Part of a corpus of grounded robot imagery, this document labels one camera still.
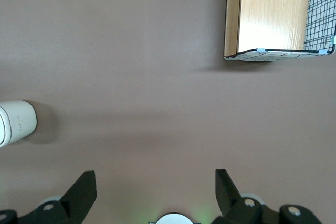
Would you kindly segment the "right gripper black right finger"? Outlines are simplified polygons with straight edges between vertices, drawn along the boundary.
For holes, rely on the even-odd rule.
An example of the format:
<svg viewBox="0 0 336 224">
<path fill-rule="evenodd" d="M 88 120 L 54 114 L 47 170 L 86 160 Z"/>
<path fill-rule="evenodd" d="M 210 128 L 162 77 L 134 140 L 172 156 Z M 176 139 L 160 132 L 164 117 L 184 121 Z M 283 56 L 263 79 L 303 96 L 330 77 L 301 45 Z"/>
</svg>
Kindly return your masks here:
<svg viewBox="0 0 336 224">
<path fill-rule="evenodd" d="M 309 209 L 299 205 L 282 205 L 276 212 L 259 200 L 243 197 L 227 170 L 215 171 L 215 195 L 222 213 L 215 223 L 320 223 Z"/>
</svg>

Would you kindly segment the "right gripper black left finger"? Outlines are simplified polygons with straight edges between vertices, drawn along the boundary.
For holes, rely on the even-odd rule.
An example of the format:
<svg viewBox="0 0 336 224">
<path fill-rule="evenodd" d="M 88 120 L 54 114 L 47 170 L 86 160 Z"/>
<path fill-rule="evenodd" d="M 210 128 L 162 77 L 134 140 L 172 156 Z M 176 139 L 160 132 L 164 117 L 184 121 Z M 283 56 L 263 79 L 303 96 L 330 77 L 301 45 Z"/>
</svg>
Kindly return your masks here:
<svg viewBox="0 0 336 224">
<path fill-rule="evenodd" d="M 85 171 L 59 199 L 50 198 L 24 216 L 1 210 L 1 223 L 83 223 L 96 198 L 96 174 Z"/>
</svg>

